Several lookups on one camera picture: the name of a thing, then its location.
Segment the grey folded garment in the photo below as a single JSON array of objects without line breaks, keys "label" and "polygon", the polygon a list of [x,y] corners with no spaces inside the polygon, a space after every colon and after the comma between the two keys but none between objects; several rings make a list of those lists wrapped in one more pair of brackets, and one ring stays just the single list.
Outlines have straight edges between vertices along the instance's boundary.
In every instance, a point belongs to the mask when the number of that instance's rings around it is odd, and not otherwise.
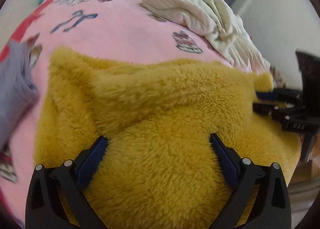
[{"label": "grey folded garment", "polygon": [[39,97],[31,76],[27,44],[9,41],[8,45],[9,55],[1,62],[1,148]]}]

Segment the yellow fleece hooded jacket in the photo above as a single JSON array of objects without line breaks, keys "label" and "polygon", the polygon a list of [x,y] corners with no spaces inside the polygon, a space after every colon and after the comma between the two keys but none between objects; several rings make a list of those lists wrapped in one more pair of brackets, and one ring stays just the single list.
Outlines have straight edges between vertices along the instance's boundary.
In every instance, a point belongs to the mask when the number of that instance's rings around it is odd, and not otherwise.
[{"label": "yellow fleece hooded jacket", "polygon": [[281,165],[286,182],[300,139],[253,112],[269,73],[191,59],[151,65],[83,56],[50,58],[34,162],[57,167],[99,136],[109,145],[84,194],[109,228],[208,228],[231,195],[209,143],[255,164]]}]

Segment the cream quilted blanket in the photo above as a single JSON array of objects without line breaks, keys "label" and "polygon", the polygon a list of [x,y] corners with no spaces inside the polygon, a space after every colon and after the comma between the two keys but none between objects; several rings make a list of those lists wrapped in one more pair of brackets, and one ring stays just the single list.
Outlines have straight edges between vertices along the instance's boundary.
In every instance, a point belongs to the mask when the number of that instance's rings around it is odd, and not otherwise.
[{"label": "cream quilted blanket", "polygon": [[233,67],[255,73],[270,69],[242,19],[224,0],[142,0],[142,6],[204,37]]}]

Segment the pink cartoon bed blanket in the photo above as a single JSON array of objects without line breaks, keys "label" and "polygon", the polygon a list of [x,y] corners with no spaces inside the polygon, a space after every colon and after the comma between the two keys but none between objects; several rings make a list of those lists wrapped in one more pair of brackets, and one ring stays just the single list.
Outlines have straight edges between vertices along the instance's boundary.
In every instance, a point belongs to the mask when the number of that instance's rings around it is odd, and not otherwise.
[{"label": "pink cartoon bed blanket", "polygon": [[47,91],[50,55],[58,46],[132,63],[192,59],[227,65],[205,38],[151,15],[140,0],[52,0],[22,39],[33,35],[42,48],[32,71],[41,96]]}]

